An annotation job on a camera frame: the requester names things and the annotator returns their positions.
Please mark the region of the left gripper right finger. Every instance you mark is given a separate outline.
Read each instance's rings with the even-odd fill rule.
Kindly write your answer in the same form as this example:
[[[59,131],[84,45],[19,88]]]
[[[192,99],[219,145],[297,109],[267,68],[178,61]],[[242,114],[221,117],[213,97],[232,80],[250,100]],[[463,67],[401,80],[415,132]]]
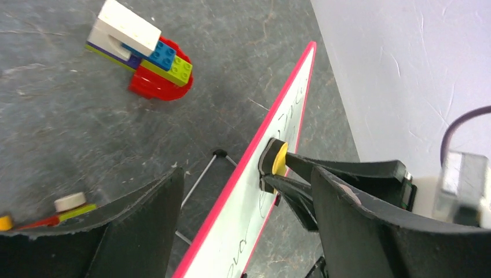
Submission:
[[[405,211],[320,167],[311,185],[329,277],[490,276],[490,230]]]

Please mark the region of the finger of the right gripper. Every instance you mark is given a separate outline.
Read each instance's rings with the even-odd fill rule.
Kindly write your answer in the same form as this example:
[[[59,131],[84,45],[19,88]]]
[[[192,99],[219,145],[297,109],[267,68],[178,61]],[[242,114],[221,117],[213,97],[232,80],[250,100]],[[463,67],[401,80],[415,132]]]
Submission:
[[[286,165],[310,182],[315,166],[320,166],[349,185],[391,204],[407,204],[406,166],[399,160],[382,162],[336,162],[318,160],[294,153],[286,154]]]
[[[263,181],[282,196],[307,231],[318,232],[312,188],[309,184],[272,174],[263,176]]]

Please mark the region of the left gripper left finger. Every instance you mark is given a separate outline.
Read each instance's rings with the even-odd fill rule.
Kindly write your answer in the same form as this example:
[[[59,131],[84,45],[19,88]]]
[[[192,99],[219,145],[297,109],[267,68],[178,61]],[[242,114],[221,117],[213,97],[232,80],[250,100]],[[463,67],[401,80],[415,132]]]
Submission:
[[[184,195],[177,167],[57,226],[1,233],[2,277],[165,277]]]

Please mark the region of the yellow bone-shaped eraser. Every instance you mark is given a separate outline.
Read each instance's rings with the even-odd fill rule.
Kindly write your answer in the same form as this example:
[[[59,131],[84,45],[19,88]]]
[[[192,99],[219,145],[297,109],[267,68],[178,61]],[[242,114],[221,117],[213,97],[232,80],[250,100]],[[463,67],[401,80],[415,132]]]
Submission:
[[[282,175],[287,173],[286,154],[288,152],[288,143],[277,138],[270,138],[264,151],[262,152],[259,162],[259,188],[260,190],[276,194],[277,191],[265,180],[266,175]]]

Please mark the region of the pink framed whiteboard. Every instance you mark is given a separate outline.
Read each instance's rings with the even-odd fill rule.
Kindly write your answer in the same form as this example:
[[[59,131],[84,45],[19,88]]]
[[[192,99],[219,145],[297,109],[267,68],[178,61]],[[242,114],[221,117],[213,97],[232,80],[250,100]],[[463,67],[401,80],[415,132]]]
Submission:
[[[235,167],[174,277],[241,277],[277,196],[259,187],[258,163],[271,138],[296,152],[317,44],[311,41]]]

